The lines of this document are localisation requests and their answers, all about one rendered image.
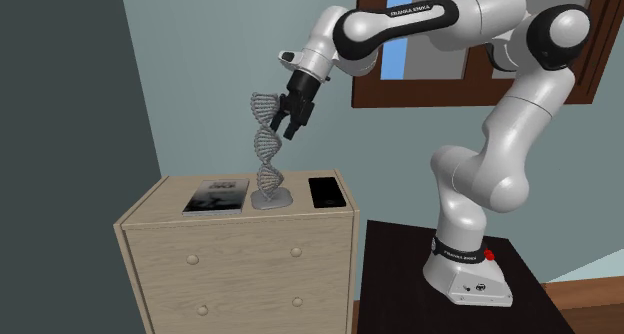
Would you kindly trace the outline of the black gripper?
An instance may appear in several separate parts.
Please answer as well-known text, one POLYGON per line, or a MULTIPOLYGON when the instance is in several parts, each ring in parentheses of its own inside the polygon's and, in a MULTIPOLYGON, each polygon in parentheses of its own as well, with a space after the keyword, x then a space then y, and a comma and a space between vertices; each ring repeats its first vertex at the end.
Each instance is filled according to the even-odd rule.
POLYGON ((315 106, 313 99, 320 86, 321 82, 314 76, 295 70, 286 85, 288 94, 280 94, 278 97, 277 110, 270 124, 271 129, 277 132, 282 120, 289 116, 290 121, 283 137, 292 140, 298 129, 307 125, 315 106))

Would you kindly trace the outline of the grey double helix figure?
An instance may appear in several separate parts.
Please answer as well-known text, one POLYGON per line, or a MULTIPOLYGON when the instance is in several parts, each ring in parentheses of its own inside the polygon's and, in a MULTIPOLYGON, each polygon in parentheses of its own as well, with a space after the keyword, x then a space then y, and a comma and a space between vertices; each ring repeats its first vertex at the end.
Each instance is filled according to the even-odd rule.
POLYGON ((277 94, 254 92, 250 106, 259 128, 255 133, 253 147, 261 162, 256 182, 257 190, 251 194, 252 206, 258 210, 277 209, 293 203, 290 191, 282 186, 284 176, 272 165, 272 158, 279 152, 282 142, 270 124, 279 110, 277 94))

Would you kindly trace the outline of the black phone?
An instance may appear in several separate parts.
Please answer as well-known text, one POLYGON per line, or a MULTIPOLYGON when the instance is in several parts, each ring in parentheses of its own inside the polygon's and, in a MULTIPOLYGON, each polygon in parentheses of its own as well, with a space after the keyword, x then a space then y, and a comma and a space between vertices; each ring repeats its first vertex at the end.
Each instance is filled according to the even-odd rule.
POLYGON ((335 177, 312 177, 308 179, 315 208, 345 207, 346 201, 335 177))

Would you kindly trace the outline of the grey book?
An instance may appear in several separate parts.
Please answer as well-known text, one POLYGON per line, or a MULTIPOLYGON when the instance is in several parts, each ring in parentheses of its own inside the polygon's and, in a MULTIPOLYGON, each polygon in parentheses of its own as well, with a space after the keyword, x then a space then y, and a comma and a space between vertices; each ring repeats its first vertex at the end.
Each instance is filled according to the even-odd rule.
POLYGON ((182 211, 182 215, 210 216, 230 215, 242 212, 249 187, 249 180, 204 180, 182 211))

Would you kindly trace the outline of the brown framed window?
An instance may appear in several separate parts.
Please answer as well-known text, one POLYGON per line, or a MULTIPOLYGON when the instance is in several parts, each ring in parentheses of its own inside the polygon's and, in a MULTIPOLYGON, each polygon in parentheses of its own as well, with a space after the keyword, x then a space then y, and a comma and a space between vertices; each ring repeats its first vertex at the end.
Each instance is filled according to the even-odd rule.
MULTIPOLYGON (((365 10, 379 10, 419 0, 357 0, 365 10)), ((587 44, 571 64, 576 83, 570 104, 594 100, 624 18, 624 0, 526 0, 529 13, 557 5, 584 6, 591 17, 587 44)), ((385 43, 370 73, 352 81, 355 108, 405 108, 495 105, 515 75, 494 68, 487 48, 477 45, 442 52, 428 37, 410 36, 385 43)))

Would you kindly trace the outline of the light wooden chest of drawers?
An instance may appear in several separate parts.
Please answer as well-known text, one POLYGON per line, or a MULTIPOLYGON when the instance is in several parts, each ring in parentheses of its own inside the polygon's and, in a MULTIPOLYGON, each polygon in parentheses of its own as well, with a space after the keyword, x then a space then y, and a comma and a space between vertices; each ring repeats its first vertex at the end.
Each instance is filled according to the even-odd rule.
POLYGON ((114 225, 146 334, 352 334, 359 208, 318 208, 290 171, 289 206, 183 215, 197 176, 166 176, 114 225))

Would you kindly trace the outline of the dark robot stand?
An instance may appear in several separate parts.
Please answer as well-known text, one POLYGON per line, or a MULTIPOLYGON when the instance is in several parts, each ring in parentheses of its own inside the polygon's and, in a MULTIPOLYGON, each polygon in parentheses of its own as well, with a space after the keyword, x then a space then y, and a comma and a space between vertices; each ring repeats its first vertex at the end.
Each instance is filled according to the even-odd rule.
POLYGON ((423 276, 430 228, 367 222, 357 334, 575 334, 509 240, 487 236, 509 308, 461 306, 423 276))

